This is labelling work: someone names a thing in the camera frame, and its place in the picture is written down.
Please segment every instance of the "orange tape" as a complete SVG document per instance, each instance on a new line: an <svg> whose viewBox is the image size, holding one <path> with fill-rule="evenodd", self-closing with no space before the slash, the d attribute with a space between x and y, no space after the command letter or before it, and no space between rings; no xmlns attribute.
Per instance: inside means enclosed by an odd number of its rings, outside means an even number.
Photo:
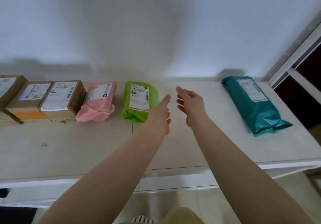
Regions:
<svg viewBox="0 0 321 224"><path fill-rule="evenodd" d="M40 111L14 112L12 113L22 121L49 119Z"/></svg>

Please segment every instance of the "tile floor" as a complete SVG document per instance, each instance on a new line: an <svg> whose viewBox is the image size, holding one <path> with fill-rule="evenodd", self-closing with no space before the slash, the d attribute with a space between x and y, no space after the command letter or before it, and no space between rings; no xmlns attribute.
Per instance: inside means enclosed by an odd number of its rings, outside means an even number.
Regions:
<svg viewBox="0 0 321 224"><path fill-rule="evenodd" d="M304 173L296 173L276 180L307 212L316 224L321 224L321 198ZM177 206L193 210L205 224L240 223L219 188L204 190L179 190L153 194L133 194L114 224L146 215L155 221ZM35 223L46 209L38 209Z"/></svg>

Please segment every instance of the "teal plastic mailer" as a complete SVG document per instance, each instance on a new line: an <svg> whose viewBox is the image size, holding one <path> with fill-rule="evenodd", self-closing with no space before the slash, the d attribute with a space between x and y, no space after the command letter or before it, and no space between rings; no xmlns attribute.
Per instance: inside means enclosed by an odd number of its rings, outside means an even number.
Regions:
<svg viewBox="0 0 321 224"><path fill-rule="evenodd" d="M158 104L158 92L155 87L143 82L126 82L123 118L132 122L145 122L149 109Z"/></svg>
<svg viewBox="0 0 321 224"><path fill-rule="evenodd" d="M276 133L292 124L281 119L278 110L251 77L226 77L221 82L254 136Z"/></svg>

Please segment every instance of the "sticker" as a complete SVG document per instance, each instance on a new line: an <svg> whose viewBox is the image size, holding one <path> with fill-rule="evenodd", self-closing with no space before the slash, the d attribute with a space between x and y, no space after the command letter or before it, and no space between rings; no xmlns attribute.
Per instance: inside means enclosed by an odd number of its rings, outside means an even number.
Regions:
<svg viewBox="0 0 321 224"><path fill-rule="evenodd" d="M76 85L77 82L56 82L42 104L41 110L68 110L67 106Z"/></svg>
<svg viewBox="0 0 321 224"><path fill-rule="evenodd" d="M112 84L102 84L92 88L86 95L85 100L86 103L90 100L103 99L109 95Z"/></svg>
<svg viewBox="0 0 321 224"><path fill-rule="evenodd" d="M130 87L129 108L149 111L149 88L132 84Z"/></svg>
<svg viewBox="0 0 321 224"><path fill-rule="evenodd" d="M14 84L14 81L16 81L16 78L0 78L0 98Z"/></svg>
<svg viewBox="0 0 321 224"><path fill-rule="evenodd" d="M251 79L238 79L239 84L254 102L269 100Z"/></svg>
<svg viewBox="0 0 321 224"><path fill-rule="evenodd" d="M18 100L42 100L51 84L29 84Z"/></svg>

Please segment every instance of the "package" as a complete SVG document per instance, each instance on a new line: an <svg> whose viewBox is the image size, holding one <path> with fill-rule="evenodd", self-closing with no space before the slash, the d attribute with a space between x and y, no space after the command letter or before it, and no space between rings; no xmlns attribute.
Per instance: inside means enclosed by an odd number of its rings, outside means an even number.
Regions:
<svg viewBox="0 0 321 224"><path fill-rule="evenodd" d="M227 77L221 83L254 136L292 126L281 120L278 110L251 77Z"/></svg>
<svg viewBox="0 0 321 224"><path fill-rule="evenodd" d="M89 84L83 105L76 116L77 121L105 121L114 112L112 100L116 89L115 81Z"/></svg>
<svg viewBox="0 0 321 224"><path fill-rule="evenodd" d="M22 75L0 76L0 126L18 125L23 122L5 108L19 93L27 79Z"/></svg>
<svg viewBox="0 0 321 224"><path fill-rule="evenodd" d="M39 106L50 120L76 121L86 90L80 80L57 81Z"/></svg>
<svg viewBox="0 0 321 224"><path fill-rule="evenodd" d="M132 122L145 122L150 108L158 106L157 89L147 83L125 84L123 118Z"/></svg>
<svg viewBox="0 0 321 224"><path fill-rule="evenodd" d="M6 110L24 122L49 121L39 110L39 106L53 83L53 81L26 82Z"/></svg>

